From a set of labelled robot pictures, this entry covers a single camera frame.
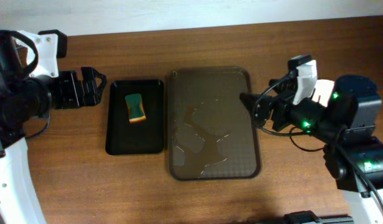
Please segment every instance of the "green led indicator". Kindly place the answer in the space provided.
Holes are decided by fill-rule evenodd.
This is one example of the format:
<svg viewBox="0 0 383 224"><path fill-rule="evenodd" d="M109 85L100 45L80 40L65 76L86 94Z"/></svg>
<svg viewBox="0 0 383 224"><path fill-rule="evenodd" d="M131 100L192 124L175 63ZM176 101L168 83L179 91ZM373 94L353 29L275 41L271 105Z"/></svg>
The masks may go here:
<svg viewBox="0 0 383 224"><path fill-rule="evenodd" d="M310 123L309 123L308 121L304 121L304 122L302 123L302 127L304 127L304 128L310 128Z"/></svg>
<svg viewBox="0 0 383 224"><path fill-rule="evenodd" d="M372 164L370 162L364 163L364 169L371 169L371 168L372 168Z"/></svg>
<svg viewBox="0 0 383 224"><path fill-rule="evenodd" d="M334 92L333 93L333 99L335 100L335 99L337 99L339 97L339 94L337 93L337 92Z"/></svg>

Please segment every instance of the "white wall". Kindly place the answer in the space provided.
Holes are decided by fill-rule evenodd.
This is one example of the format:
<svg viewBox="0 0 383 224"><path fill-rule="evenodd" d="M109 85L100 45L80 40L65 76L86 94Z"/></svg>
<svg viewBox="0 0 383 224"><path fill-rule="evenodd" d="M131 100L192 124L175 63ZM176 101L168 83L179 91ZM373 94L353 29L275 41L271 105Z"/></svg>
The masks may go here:
<svg viewBox="0 0 383 224"><path fill-rule="evenodd" d="M383 15L383 0L0 0L0 29L67 35Z"/></svg>

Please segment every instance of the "green sponge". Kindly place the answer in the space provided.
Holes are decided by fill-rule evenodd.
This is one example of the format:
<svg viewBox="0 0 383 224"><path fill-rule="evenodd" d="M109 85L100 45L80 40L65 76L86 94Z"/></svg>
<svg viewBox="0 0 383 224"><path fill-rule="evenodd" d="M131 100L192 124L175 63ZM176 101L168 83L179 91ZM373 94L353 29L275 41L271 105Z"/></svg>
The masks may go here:
<svg viewBox="0 0 383 224"><path fill-rule="evenodd" d="M129 122L136 123L146 119L143 110L142 95L140 93L125 96L127 103Z"/></svg>

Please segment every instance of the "wooden table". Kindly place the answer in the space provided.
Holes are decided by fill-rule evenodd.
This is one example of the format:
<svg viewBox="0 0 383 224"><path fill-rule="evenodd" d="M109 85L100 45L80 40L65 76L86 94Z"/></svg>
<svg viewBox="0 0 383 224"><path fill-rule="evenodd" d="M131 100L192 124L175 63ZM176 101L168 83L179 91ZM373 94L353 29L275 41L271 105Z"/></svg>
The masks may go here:
<svg viewBox="0 0 383 224"><path fill-rule="evenodd" d="M92 66L109 84L164 79L183 67L238 65L249 71L258 93L299 54L313 55L320 78L371 77L383 99L383 16L69 37L67 57L58 64L77 69L79 77L81 66ZM323 153L303 152L288 138L259 132L263 170L252 180L176 181L167 150L109 156L108 104L109 85L98 106L52 111L49 130L28 141L30 172L48 223L231 223L301 210L349 212ZM383 102L377 125L375 135L383 141ZM33 133L41 122L26 128ZM296 141L302 138L305 147L323 145L309 137Z"/></svg>

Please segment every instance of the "liquid spill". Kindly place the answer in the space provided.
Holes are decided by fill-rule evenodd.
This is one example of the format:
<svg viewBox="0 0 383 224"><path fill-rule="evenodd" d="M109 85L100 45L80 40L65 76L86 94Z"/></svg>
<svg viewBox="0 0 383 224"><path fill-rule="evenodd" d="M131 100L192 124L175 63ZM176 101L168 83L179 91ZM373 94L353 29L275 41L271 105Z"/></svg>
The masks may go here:
<svg viewBox="0 0 383 224"><path fill-rule="evenodd" d="M193 121L193 114L197 109L189 107L184 122L186 125L192 127L195 130L195 134L204 140L203 148L194 153L186 146L177 143L177 148L185 153L184 166L174 166L174 172L180 177L199 178L208 166L215 166L220 162L223 162L227 157L223 156L218 151L217 142L223 140L229 136L229 131L223 135L215 135L209 133L205 128L196 124Z"/></svg>

